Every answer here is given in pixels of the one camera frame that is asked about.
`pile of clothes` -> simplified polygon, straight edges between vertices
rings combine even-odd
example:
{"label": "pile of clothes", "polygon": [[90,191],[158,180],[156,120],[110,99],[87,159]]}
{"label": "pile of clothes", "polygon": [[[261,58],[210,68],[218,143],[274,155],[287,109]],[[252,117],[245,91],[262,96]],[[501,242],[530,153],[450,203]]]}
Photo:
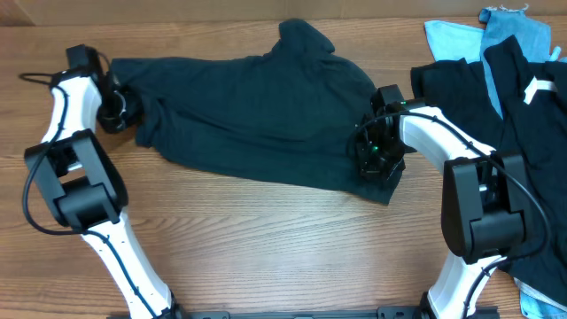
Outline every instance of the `pile of clothes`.
{"label": "pile of clothes", "polygon": [[[524,156],[531,191],[553,224],[552,245],[504,270],[517,278],[526,316],[561,314],[567,311],[567,64],[551,62],[560,49],[549,54],[549,26],[524,11],[487,8],[480,19],[486,30],[425,24],[438,62],[412,70],[413,91],[478,141]],[[367,181],[346,152],[371,110],[374,83],[333,55],[329,39],[305,21],[279,28],[281,39],[258,57],[115,59],[114,74],[144,109],[137,144],[187,167],[388,204],[401,172],[387,182]],[[540,81],[554,88],[538,90]]]}

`white tag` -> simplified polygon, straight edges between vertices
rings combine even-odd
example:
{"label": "white tag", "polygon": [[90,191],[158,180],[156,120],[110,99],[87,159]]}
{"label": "white tag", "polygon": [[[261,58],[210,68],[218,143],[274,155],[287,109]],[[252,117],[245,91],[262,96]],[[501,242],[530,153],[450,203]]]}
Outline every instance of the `white tag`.
{"label": "white tag", "polygon": [[538,80],[534,76],[532,81],[530,82],[530,85],[528,85],[528,87],[525,88],[524,103],[529,105],[532,102],[533,96],[535,95],[535,92],[538,91],[538,89],[544,89],[544,90],[550,90],[550,91],[553,91],[553,92],[557,92],[557,87],[556,87],[555,83],[553,83],[552,81]]}
{"label": "white tag", "polygon": [[533,99],[533,96],[535,95],[535,92],[537,92],[537,91],[538,91],[538,79],[536,79],[535,76],[534,76],[532,81],[530,82],[530,85],[528,85],[528,87],[525,88],[524,103],[529,105],[532,102],[532,99]]}

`black cloth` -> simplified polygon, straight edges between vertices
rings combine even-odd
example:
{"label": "black cloth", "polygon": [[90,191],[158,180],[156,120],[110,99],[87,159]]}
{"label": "black cloth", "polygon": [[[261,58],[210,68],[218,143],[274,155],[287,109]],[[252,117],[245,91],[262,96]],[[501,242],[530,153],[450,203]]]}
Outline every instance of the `black cloth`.
{"label": "black cloth", "polygon": [[120,84],[142,99],[137,144],[187,167],[387,204],[401,173],[369,183],[346,156],[347,138],[371,112],[374,84],[305,21],[279,30],[261,57],[115,59]]}
{"label": "black cloth", "polygon": [[[567,64],[528,63],[514,36],[487,49],[485,57],[507,114],[504,121],[490,105],[480,63],[444,61],[415,68],[414,94],[437,104],[478,141],[524,156],[530,189],[551,221],[553,236],[546,251],[504,270],[567,305]],[[524,91],[534,76],[553,81],[558,92],[538,90],[528,105]],[[539,236],[522,247],[525,252],[541,242],[543,227],[534,213]]]}

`blue denim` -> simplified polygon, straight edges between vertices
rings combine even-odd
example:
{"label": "blue denim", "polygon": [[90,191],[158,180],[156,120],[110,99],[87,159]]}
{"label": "blue denim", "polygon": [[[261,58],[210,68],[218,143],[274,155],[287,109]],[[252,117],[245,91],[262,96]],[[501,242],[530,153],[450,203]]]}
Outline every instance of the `blue denim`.
{"label": "blue denim", "polygon": [[480,61],[480,42],[485,30],[456,23],[432,20],[425,22],[427,42],[436,61]]}
{"label": "blue denim", "polygon": [[527,18],[524,10],[499,11],[485,8],[478,16],[486,23],[486,30],[480,44],[480,59],[485,68],[486,87],[494,110],[502,117],[502,109],[490,66],[485,59],[485,50],[515,35],[524,56],[530,62],[543,63],[549,60],[551,46],[551,28],[542,22]]}
{"label": "blue denim", "polygon": [[567,319],[567,313],[543,301],[520,292],[522,315],[529,319]]}

